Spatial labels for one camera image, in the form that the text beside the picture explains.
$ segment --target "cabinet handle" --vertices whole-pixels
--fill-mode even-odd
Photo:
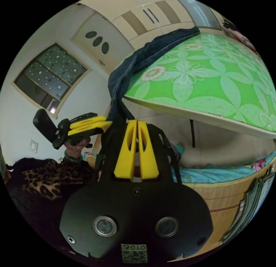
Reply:
[[[159,20],[157,19],[157,17],[152,13],[152,11],[148,8],[148,10],[150,11],[150,13],[155,17],[155,19],[157,20],[157,22],[159,22]]]
[[[147,13],[147,11],[145,9],[143,9],[143,11],[150,18],[150,20],[152,21],[152,23],[154,23],[154,20],[150,17],[150,15]]]

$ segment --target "qr code sticker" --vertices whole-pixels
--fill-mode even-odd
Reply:
[[[123,263],[147,263],[147,245],[121,244]]]

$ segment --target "floral pattern table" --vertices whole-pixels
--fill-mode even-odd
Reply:
[[[202,33],[179,44],[133,76],[125,97],[147,107],[211,115],[276,138],[270,74],[259,56],[226,36]]]

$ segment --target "yellow bracket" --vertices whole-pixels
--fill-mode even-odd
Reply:
[[[88,130],[93,130],[95,128],[101,128],[105,132],[112,124],[112,121],[105,120],[105,117],[98,116],[75,122],[70,125],[71,131],[68,132],[68,136],[82,133]]]
[[[138,139],[141,179],[156,179],[159,175],[159,171],[150,141],[147,123],[145,121],[138,121]]]
[[[137,120],[130,120],[114,170],[116,178],[133,180],[136,152]]]
[[[159,175],[150,135],[145,121],[130,120],[114,170],[116,178],[133,180],[138,130],[141,179],[156,179]]]
[[[85,120],[82,120],[82,121],[72,123],[70,125],[70,129],[73,130],[73,129],[82,127],[82,126],[87,125],[87,124],[91,124],[91,123],[95,123],[95,122],[99,122],[99,121],[105,121],[105,120],[106,120],[106,117],[99,115],[97,117],[92,117],[92,118],[88,118],[88,119],[85,119]]]

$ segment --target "hand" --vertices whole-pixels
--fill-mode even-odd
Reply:
[[[77,145],[72,146],[69,142],[66,142],[64,146],[66,147],[66,153],[69,157],[79,159],[81,157],[82,149],[89,144],[90,138],[81,140]]]

